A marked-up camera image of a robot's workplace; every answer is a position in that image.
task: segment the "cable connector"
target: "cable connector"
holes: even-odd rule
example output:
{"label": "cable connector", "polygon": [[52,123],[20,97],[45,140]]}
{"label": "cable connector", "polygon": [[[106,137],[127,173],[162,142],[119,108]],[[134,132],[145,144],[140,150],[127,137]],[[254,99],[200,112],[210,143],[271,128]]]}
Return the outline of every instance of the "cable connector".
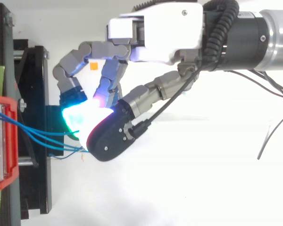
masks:
{"label": "cable connector", "polygon": [[131,134],[132,137],[137,139],[148,130],[148,127],[150,125],[151,122],[148,119],[146,119],[145,121],[141,121],[136,126],[133,126],[131,129],[129,129],[129,133]]}

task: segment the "screw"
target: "screw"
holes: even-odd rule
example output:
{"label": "screw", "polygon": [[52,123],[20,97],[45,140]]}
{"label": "screw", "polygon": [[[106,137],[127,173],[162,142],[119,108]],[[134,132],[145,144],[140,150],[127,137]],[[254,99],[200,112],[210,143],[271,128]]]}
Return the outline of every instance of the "screw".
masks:
{"label": "screw", "polygon": [[50,55],[49,55],[48,51],[44,52],[44,58],[45,58],[45,60],[49,60],[50,59]]}
{"label": "screw", "polygon": [[261,38],[260,38],[261,42],[265,42],[266,41],[266,37],[265,35],[262,35]]}
{"label": "screw", "polygon": [[25,103],[23,99],[20,99],[18,101],[18,107],[20,109],[20,112],[24,112],[25,108],[27,108],[27,103]]}
{"label": "screw", "polygon": [[188,15],[188,11],[187,10],[183,10],[181,13],[182,13],[183,16]]}

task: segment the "white object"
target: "white object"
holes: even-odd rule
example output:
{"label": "white object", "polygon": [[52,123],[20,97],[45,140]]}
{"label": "white object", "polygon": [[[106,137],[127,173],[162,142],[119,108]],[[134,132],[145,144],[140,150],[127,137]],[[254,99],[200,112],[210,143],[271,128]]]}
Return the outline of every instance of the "white object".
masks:
{"label": "white object", "polygon": [[145,47],[132,50],[131,61],[160,62],[173,65],[175,52],[199,49],[202,45],[203,8],[199,3],[170,2],[154,5],[130,14],[122,14],[109,23],[109,38],[127,38],[132,25],[120,27],[124,18],[143,17]]}
{"label": "white object", "polygon": [[133,38],[133,18],[114,18],[109,21],[108,37],[110,39]]}

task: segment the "orange sticker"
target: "orange sticker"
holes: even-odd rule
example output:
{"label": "orange sticker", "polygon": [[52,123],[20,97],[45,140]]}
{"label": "orange sticker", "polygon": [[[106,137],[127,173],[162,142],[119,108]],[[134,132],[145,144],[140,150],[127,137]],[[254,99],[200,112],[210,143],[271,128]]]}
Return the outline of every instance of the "orange sticker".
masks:
{"label": "orange sticker", "polygon": [[90,63],[90,70],[96,71],[98,70],[99,66],[98,63]]}

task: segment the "black cylinder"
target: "black cylinder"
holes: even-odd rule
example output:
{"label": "black cylinder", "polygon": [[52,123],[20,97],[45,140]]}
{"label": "black cylinder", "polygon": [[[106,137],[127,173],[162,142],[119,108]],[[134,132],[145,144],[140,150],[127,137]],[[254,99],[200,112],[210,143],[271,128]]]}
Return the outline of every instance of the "black cylinder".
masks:
{"label": "black cylinder", "polygon": [[[219,12],[205,12],[206,29],[203,49],[220,16]],[[251,12],[240,12],[223,44],[218,64],[207,70],[254,69],[265,56],[268,40],[269,32],[265,19]]]}

